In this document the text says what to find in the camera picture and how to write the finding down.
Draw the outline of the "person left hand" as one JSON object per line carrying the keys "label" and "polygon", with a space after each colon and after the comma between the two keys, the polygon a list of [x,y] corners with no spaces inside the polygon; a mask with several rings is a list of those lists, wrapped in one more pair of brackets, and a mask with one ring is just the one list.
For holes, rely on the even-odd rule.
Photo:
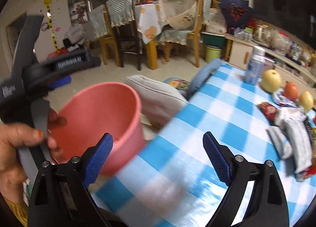
{"label": "person left hand", "polygon": [[63,155],[63,150],[57,146],[52,136],[44,138],[42,131],[22,123],[1,124],[1,194],[14,203],[23,202],[23,182],[27,179],[21,166],[16,149],[26,145],[34,147],[46,141],[53,158]]}

